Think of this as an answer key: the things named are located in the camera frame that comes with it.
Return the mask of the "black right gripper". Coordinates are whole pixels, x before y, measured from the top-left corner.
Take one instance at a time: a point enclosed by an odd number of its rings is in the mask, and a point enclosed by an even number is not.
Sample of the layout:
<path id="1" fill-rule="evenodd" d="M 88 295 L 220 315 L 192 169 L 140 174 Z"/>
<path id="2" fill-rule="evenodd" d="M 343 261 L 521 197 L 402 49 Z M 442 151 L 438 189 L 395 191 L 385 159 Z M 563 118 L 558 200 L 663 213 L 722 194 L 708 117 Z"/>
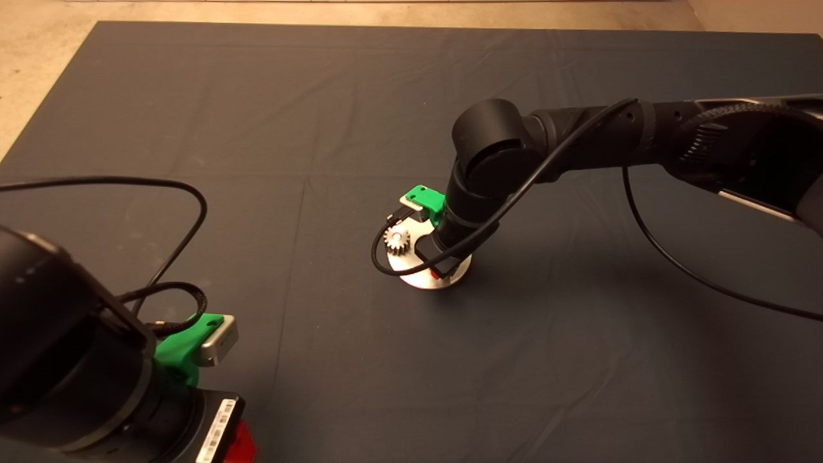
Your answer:
<path id="1" fill-rule="evenodd" d="M 483 231 L 479 237 L 470 240 L 467 246 L 454 251 L 453 248 L 468 238 L 477 228 L 470 228 L 455 221 L 440 221 L 434 231 L 423 235 L 415 241 L 415 255 L 423 262 L 445 254 L 446 258 L 430 267 L 432 278 L 440 280 L 452 275 L 459 264 L 467 260 L 480 246 L 482 246 L 499 228 L 500 223 L 493 223 Z"/>

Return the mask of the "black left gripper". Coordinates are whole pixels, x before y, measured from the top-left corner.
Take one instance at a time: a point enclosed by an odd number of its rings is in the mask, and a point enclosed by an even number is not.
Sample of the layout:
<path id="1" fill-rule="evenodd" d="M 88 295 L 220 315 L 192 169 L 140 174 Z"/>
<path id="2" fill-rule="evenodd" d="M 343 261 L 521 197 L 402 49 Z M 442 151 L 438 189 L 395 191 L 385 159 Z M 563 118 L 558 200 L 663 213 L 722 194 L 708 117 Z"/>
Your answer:
<path id="1" fill-rule="evenodd" d="M 193 462 L 252 463 L 257 448 L 241 419 L 245 399 L 234 392 L 197 389 L 200 411 L 192 442 Z"/>

